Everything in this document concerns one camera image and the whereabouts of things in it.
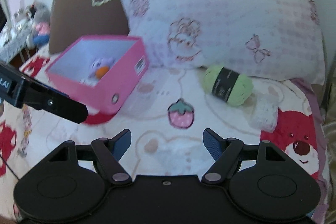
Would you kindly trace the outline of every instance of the red bear print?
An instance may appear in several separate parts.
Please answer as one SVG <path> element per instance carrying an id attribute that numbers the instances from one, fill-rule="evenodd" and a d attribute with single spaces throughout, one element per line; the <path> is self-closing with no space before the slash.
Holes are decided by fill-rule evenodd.
<path id="1" fill-rule="evenodd" d="M 283 150 L 314 179 L 319 159 L 312 115 L 297 111 L 278 110 L 278 124 L 273 133 L 261 131 L 260 140 L 269 140 Z"/>
<path id="2" fill-rule="evenodd" d="M 22 72 L 34 78 L 40 72 L 40 70 L 49 63 L 49 61 L 49 57 L 45 58 L 37 56 L 23 68 Z"/>
<path id="3" fill-rule="evenodd" d="M 16 145 L 16 131 L 6 126 L 3 121 L 0 124 L 0 154 L 7 161 Z M 6 164 L 0 159 L 0 177 L 6 174 Z"/>

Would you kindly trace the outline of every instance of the white pillowcase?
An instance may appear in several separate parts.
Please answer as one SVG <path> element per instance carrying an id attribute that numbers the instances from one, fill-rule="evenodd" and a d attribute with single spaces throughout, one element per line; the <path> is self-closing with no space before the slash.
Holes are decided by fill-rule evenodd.
<path id="1" fill-rule="evenodd" d="M 322 34 L 313 0 L 122 0 L 130 34 L 152 66 L 226 68 L 323 84 Z"/>

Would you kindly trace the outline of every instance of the barcode sticker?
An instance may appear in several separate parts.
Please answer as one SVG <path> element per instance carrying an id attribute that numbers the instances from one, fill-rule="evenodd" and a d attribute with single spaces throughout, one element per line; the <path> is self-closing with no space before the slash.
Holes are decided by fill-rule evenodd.
<path id="1" fill-rule="evenodd" d="M 143 71 L 145 66 L 146 66 L 146 61 L 145 61 L 145 57 L 143 56 L 134 67 L 136 74 L 139 75 Z"/>

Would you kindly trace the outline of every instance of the bed sheet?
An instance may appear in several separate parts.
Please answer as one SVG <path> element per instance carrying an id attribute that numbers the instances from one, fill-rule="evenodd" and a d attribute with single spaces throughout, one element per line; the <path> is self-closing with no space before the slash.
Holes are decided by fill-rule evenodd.
<path id="1" fill-rule="evenodd" d="M 56 57 L 49 55 L 48 46 L 43 47 L 21 70 L 52 86 L 44 71 Z M 255 90 L 276 96 L 280 103 L 277 129 L 269 134 L 249 126 L 251 99 L 233 108 L 205 94 L 200 84 L 203 74 L 201 69 L 150 68 L 116 115 L 104 115 L 88 108 L 90 115 L 82 124 L 30 107 L 16 109 L 5 102 L 0 117 L 2 156 L 17 176 L 22 177 L 65 140 L 89 144 L 100 137 L 112 138 L 128 128 L 132 132 L 132 143 L 120 163 L 132 178 L 137 174 L 197 174 L 201 177 L 213 164 L 202 143 L 205 128 L 211 128 L 223 138 L 241 139 L 246 144 L 270 139 L 317 180 L 321 200 L 310 217 L 316 223 L 324 223 L 329 168 L 322 118 L 311 86 L 302 80 L 253 79 Z M 174 112 L 169 112 L 171 105 L 192 111 L 179 119 Z M 308 153 L 294 149 L 293 144 L 299 140 L 306 143 Z M 94 170 L 90 162 L 79 164 Z M 254 162 L 244 162 L 241 168 L 253 165 Z M 0 164 L 0 214 L 11 218 L 20 217 L 12 196 L 16 182 L 9 168 Z"/>

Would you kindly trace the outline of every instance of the plush toy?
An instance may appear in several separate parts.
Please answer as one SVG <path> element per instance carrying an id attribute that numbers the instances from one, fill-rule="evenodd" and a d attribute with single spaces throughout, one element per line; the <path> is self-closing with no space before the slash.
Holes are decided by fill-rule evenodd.
<path id="1" fill-rule="evenodd" d="M 110 70 L 110 68 L 115 63 L 114 58 L 98 58 L 96 59 L 90 68 L 89 77 L 96 77 L 97 79 L 102 79 L 103 76 Z"/>
<path id="2" fill-rule="evenodd" d="M 50 12 L 46 5 L 36 0 L 31 8 L 34 12 L 31 14 L 33 16 L 32 32 L 27 37 L 28 48 L 47 44 L 50 35 Z"/>

